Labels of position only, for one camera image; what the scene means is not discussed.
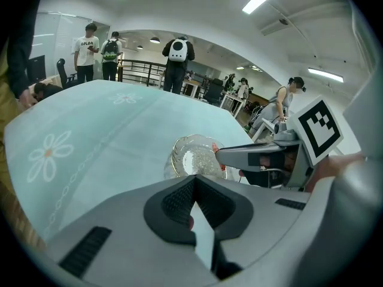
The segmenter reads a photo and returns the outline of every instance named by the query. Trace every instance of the air vent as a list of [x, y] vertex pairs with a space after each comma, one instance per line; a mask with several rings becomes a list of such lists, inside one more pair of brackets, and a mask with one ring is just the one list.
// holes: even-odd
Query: air vent
[[280, 19], [279, 22], [282, 23], [285, 26], [288, 26], [288, 22], [287, 22], [286, 19]]
[[75, 277], [81, 278], [111, 232], [105, 227], [92, 228], [59, 265]]
[[289, 207], [289, 208], [299, 209], [299, 210], [303, 210], [306, 206], [306, 203], [287, 200], [287, 199], [279, 199], [279, 200], [275, 201], [275, 203], [282, 205], [282, 206]]

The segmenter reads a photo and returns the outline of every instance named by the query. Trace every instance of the dark jacket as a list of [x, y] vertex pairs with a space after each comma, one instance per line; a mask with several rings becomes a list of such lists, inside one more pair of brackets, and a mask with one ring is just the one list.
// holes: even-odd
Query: dark jacket
[[[175, 41], [175, 39], [172, 39], [171, 41], [169, 41], [166, 44], [165, 48], [162, 50], [162, 55], [163, 56], [169, 56], [170, 49], [171, 49], [172, 44], [173, 44], [174, 41]], [[194, 60], [196, 58], [196, 56], [194, 55], [194, 47], [191, 44], [191, 42], [187, 41], [186, 45], [187, 45], [187, 58], [186, 58], [185, 62], [173, 62], [172, 60], [168, 59], [166, 67], [168, 67], [168, 66], [170, 66], [170, 67], [182, 67], [186, 71], [186, 69], [187, 69], [187, 61], [188, 60]]]
[[24, 5], [25, 12], [17, 17], [17, 24], [11, 26], [7, 48], [8, 83], [15, 97], [19, 97], [31, 84], [26, 76], [25, 69], [34, 40], [35, 22], [40, 0], [33, 0], [28, 6]]
[[234, 86], [233, 78], [228, 78], [224, 86], [224, 91], [227, 91], [229, 87]]

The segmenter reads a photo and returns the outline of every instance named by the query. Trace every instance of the computer monitor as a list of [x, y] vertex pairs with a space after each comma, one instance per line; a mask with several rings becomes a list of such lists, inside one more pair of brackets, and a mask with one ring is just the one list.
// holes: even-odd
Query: computer monitor
[[47, 74], [45, 72], [45, 55], [29, 59], [26, 73], [31, 85], [46, 79]]

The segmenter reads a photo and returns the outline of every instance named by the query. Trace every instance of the light blue tablecloth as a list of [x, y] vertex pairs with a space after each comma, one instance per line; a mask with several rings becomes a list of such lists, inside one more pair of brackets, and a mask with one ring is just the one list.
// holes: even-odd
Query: light blue tablecloth
[[5, 129], [5, 146], [20, 204], [48, 240], [105, 199], [164, 180], [173, 144], [190, 134], [224, 146], [252, 142], [224, 109], [96, 80], [18, 116]]

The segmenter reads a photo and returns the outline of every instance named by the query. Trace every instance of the office chair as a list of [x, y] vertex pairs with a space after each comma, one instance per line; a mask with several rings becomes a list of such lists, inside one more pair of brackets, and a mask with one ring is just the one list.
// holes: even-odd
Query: office chair
[[223, 81], [214, 79], [209, 86], [208, 92], [203, 98], [211, 105], [218, 106], [220, 104], [220, 96], [223, 91]]
[[67, 89], [77, 85], [77, 80], [74, 78], [76, 74], [71, 74], [69, 77], [66, 75], [64, 65], [65, 59], [59, 59], [57, 62], [57, 70], [59, 71], [61, 85], [63, 89]]

